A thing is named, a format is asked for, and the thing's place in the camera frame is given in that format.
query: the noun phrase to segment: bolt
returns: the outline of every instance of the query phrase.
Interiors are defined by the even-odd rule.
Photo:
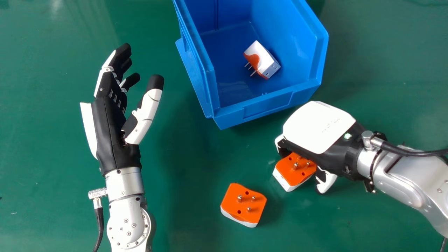
[[[366,130],[361,134],[362,137],[362,142],[364,143],[364,148],[367,151],[371,151],[373,150],[375,147],[372,146],[372,143],[370,142],[370,140],[373,138],[373,132],[370,130]]]
[[[349,140],[350,138],[352,138],[352,134],[350,134],[350,133],[346,133],[346,134],[344,135],[344,139],[345,139],[345,140]]]

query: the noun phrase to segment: robotic hand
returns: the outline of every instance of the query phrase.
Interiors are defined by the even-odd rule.
[[[99,235],[98,250],[104,230],[101,198],[108,196],[110,218],[107,235],[112,251],[151,251],[155,221],[146,209],[138,144],[148,131],[159,105],[164,78],[151,76],[137,110],[126,120],[126,93],[140,81],[134,73],[123,79],[132,65],[131,47],[125,43],[112,52],[103,64],[93,103],[81,103],[82,120],[90,150],[99,161],[106,187],[92,190]]]
[[[286,121],[275,142],[282,157],[294,152],[317,164],[319,194],[337,177],[361,180],[368,192],[377,188],[418,210],[448,237],[448,165],[443,156],[448,150],[423,152],[394,146],[384,134],[366,130],[347,112],[315,101]]]

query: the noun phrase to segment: green table surface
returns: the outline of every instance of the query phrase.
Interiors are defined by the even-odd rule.
[[[310,0],[330,35],[312,97],[364,126],[421,149],[448,143],[448,1]],[[418,213],[362,183],[339,179],[324,196],[307,182],[286,193],[271,175],[274,138],[294,109],[227,130],[206,119],[176,50],[171,0],[0,0],[1,251],[91,251],[91,189],[104,186],[79,102],[124,42],[130,70],[165,77],[141,143],[154,251],[438,251]],[[129,93],[128,112],[145,83]],[[250,229],[220,213],[231,182],[268,201]],[[100,251],[110,251],[105,237]]]

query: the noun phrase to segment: blue storage container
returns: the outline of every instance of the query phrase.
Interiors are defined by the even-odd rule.
[[[207,118],[220,129],[307,102],[322,81],[328,33],[305,0],[173,0],[177,49]],[[258,40],[281,65],[250,77]]]

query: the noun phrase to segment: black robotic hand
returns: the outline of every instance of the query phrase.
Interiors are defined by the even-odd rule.
[[[138,73],[123,79],[132,65],[130,56],[127,43],[114,50],[99,72],[94,102],[81,103],[89,147],[103,176],[116,169],[142,167],[138,144],[151,125],[162,94],[164,78],[151,76],[137,110],[126,120],[126,93],[140,81]]]

